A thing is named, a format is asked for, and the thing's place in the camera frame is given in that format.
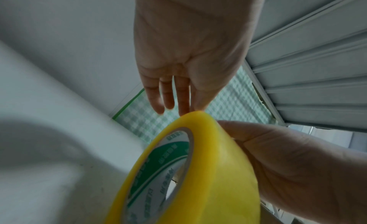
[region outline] tape roll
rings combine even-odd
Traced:
[[[186,114],[152,141],[127,176],[106,219],[121,223],[258,224],[252,166],[210,115]]]

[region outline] tape core label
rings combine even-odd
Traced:
[[[176,130],[165,136],[150,152],[131,185],[125,202],[125,220],[146,222],[165,207],[167,190],[175,173],[185,164],[190,151],[188,133]]]

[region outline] white wall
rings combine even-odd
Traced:
[[[0,42],[0,224],[100,224],[142,142]]]
[[[140,84],[134,8],[134,0],[0,0],[0,40],[105,114],[115,113]]]

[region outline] yellow tape roll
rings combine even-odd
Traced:
[[[178,172],[182,177],[166,198]],[[210,115],[186,114],[153,140],[127,176],[106,219],[121,223],[258,224],[252,166]]]

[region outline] transparent yellow tape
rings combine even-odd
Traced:
[[[192,132],[190,165],[171,203],[154,223],[260,223],[257,180],[247,156],[210,115],[192,112],[166,127],[140,156],[118,192],[106,224],[129,223],[123,215],[135,176],[156,145],[178,128]]]

